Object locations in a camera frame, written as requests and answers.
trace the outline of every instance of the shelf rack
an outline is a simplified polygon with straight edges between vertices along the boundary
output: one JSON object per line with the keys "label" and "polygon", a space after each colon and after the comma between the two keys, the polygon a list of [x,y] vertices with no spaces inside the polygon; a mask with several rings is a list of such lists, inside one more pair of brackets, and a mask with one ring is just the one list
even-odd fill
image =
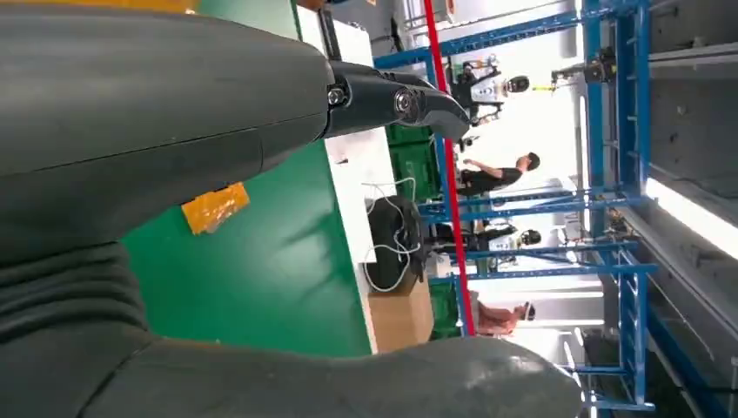
{"label": "shelf rack", "polygon": [[[607,374],[619,375],[626,382],[628,399],[610,401],[596,395],[596,401],[588,401],[588,406],[599,409],[648,411],[654,405],[646,402],[646,354],[647,354],[647,284],[648,274],[657,266],[639,264],[630,252],[634,242],[607,242],[577,247],[552,247],[518,249],[503,252],[465,253],[460,236],[461,220],[506,218],[532,213],[592,211],[592,223],[589,230],[604,231],[605,208],[614,206],[630,206],[641,202],[645,191],[650,164],[650,84],[648,54],[650,52],[650,14],[649,0],[583,0],[583,10],[573,10],[550,17],[514,24],[495,30],[484,31],[475,35],[460,37],[440,43],[438,32],[433,21],[431,0],[424,0],[426,7],[426,23],[430,46],[411,51],[403,51],[386,57],[377,57],[374,65],[378,69],[393,69],[413,64],[425,64],[428,80],[435,83],[442,91],[446,91],[445,72],[441,57],[452,56],[462,52],[477,51],[495,45],[537,37],[560,30],[567,30],[579,24],[584,26],[585,51],[587,59],[592,59],[601,48],[600,34],[603,24],[614,25],[616,37],[614,48],[618,61],[618,72],[615,88],[616,131],[614,141],[619,152],[616,173],[617,187],[604,186],[604,106],[603,89],[599,84],[587,86],[587,138],[589,149],[588,174],[591,186],[576,192],[546,192],[523,196],[511,196],[492,199],[471,199],[459,202],[456,196],[455,160],[453,157],[453,141],[436,137],[435,147],[439,156],[439,174],[444,194],[442,202],[420,205],[419,209],[428,223],[451,221],[456,245],[455,261],[459,266],[459,274],[449,277],[433,278],[432,281],[451,282],[456,286],[460,316],[463,321],[465,335],[475,335],[469,294],[469,280],[494,280],[505,278],[526,278],[540,276],[560,276],[563,274],[597,274],[601,278],[608,277],[615,281],[620,296],[620,365],[618,367],[575,367],[570,371],[575,374]],[[615,196],[608,199],[597,199],[603,194]],[[556,199],[540,205],[510,210],[494,210],[495,204],[536,199]],[[492,207],[492,210],[481,212],[468,211],[460,213],[460,208],[472,206]],[[561,254],[568,251],[594,253],[589,263],[577,261],[575,265],[563,257],[549,254]],[[466,258],[478,260],[485,257],[503,255],[521,255],[546,258],[560,261],[560,268],[535,270],[528,272],[493,272],[485,274],[466,274]]]}

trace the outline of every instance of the blue shelf frame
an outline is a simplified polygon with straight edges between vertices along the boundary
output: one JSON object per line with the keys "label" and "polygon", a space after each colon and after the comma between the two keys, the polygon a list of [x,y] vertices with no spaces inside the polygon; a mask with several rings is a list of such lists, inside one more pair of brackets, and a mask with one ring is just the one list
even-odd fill
{"label": "blue shelf frame", "polygon": [[[645,191],[650,163],[650,84],[648,54],[650,53],[650,1],[649,0],[584,0],[584,10],[569,11],[536,19],[522,24],[514,24],[496,30],[481,32],[475,35],[460,37],[440,43],[443,57],[463,52],[477,51],[495,45],[513,42],[529,37],[536,37],[567,30],[583,24],[585,32],[585,48],[587,59],[594,58],[601,48],[601,30],[603,20],[614,21],[616,37],[614,47],[618,59],[616,79],[617,105],[616,131],[619,149],[618,178],[615,188],[604,186],[604,106],[601,85],[590,84],[587,87],[587,138],[588,138],[588,170],[590,188],[577,192],[543,192],[522,196],[491,199],[469,199],[460,202],[460,207],[471,209],[474,206],[494,208],[499,203],[556,199],[524,209],[485,210],[467,212],[460,215],[461,220],[508,218],[533,213],[546,212],[578,212],[586,209],[593,211],[592,224],[589,230],[599,235],[604,230],[605,208],[614,206],[630,206],[641,202]],[[428,80],[435,84],[433,57],[429,48],[404,51],[386,57],[378,57],[374,65],[378,69],[392,69],[412,64],[426,64]],[[428,223],[446,222],[449,220],[448,181],[446,177],[446,161],[442,158],[444,139],[436,136],[435,150],[439,156],[439,174],[445,199],[442,202],[420,205],[419,209]],[[602,194],[615,192],[611,199],[596,199]],[[577,262],[576,266],[563,266],[546,270],[528,272],[494,272],[487,274],[470,274],[469,280],[523,279],[526,277],[559,276],[570,274],[606,275],[618,284],[621,300],[621,364],[618,367],[576,367],[570,370],[578,374],[607,374],[621,376],[629,389],[629,398],[625,401],[611,401],[597,395],[595,402],[586,402],[603,411],[629,410],[650,411],[654,405],[646,402],[646,357],[647,357],[647,281],[648,273],[655,271],[656,265],[639,264],[630,250],[634,242],[594,244],[579,247],[556,247],[538,249],[519,249],[505,252],[469,253],[470,260],[503,255],[521,255],[546,258],[565,265],[567,259],[552,257],[547,254],[576,252],[595,252],[600,255],[600,264]],[[457,289],[460,278],[449,276],[432,278],[432,282],[450,282]],[[464,313],[464,297],[457,292],[457,303],[460,313]],[[463,334],[469,334],[466,324],[468,318],[462,318]]]}

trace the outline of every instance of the humanoid robot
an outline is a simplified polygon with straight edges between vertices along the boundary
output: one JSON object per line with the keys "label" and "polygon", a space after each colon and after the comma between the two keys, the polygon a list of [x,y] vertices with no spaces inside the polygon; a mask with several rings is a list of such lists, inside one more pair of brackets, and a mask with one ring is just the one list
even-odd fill
{"label": "humanoid robot", "polygon": [[[496,61],[492,61],[487,67],[488,73],[477,78],[473,64],[465,62],[463,71],[455,78],[455,81],[451,67],[449,66],[446,70],[447,78],[450,80],[451,94],[466,110],[472,126],[482,125],[498,118],[502,105],[511,94],[522,93],[530,87],[530,80],[527,76],[500,79],[499,75],[502,73],[498,70]],[[492,106],[494,111],[487,115],[480,115],[481,106]]]}
{"label": "humanoid robot", "polygon": [[2,4],[0,51],[1,416],[580,410],[570,376],[496,341],[332,360],[148,329],[119,244],[131,229],[318,138],[393,123],[460,138],[469,121],[449,96],[412,76],[328,62],[309,45],[192,15]]}

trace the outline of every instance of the black hair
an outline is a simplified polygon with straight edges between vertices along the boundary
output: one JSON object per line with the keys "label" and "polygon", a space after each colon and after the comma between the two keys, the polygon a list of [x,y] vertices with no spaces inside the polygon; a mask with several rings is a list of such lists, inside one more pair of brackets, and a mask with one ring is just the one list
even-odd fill
{"label": "black hair", "polygon": [[513,77],[507,80],[507,89],[511,93],[522,93],[530,87],[530,80],[526,76]]}
{"label": "black hair", "polygon": [[526,302],[526,305],[527,320],[535,320],[535,306],[530,302]]}
{"label": "black hair", "polygon": [[540,157],[535,152],[529,152],[528,158],[531,160],[530,164],[528,164],[528,171],[533,171],[540,165]]}
{"label": "black hair", "polygon": [[530,302],[526,302],[523,307],[525,312],[520,315],[520,318],[522,320],[535,320],[535,306]]}
{"label": "black hair", "polygon": [[526,231],[528,235],[528,245],[532,244],[539,244],[540,243],[540,233],[534,229],[529,229]]}

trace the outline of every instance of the green workbench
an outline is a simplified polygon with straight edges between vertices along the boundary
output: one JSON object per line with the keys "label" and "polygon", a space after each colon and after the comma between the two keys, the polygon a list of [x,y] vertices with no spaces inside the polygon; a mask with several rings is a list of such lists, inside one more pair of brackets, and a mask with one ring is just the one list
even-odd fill
{"label": "green workbench", "polygon": [[[290,0],[203,0],[198,12],[299,36]],[[369,354],[323,141],[245,186],[251,203],[212,235],[192,236],[173,207],[124,240],[153,330],[306,354]]]}

